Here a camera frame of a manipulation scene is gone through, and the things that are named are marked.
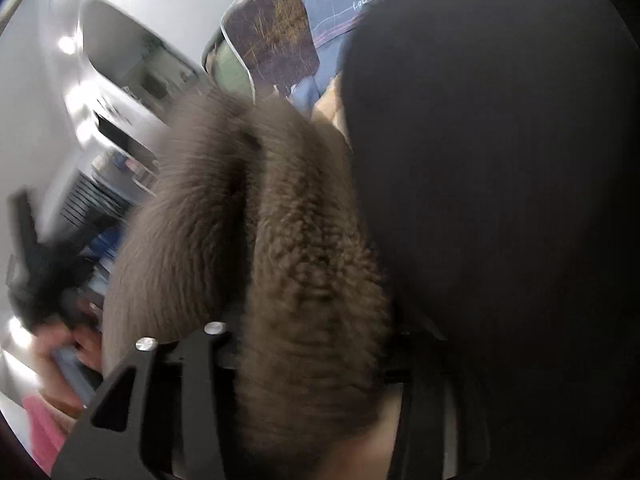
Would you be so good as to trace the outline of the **person's left hand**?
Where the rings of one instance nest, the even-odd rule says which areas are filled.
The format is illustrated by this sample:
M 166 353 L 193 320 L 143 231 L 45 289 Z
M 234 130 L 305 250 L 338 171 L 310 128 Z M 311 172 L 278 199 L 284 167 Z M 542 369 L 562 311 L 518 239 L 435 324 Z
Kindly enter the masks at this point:
M 32 359 L 39 377 L 39 393 L 49 404 L 73 419 L 84 411 L 87 402 L 78 394 L 78 379 L 70 381 L 70 366 L 78 365 L 103 375 L 102 310 L 86 298 L 78 300 L 77 307 L 91 318 L 90 324 L 77 324 L 73 328 L 60 318 L 51 318 L 34 331 Z

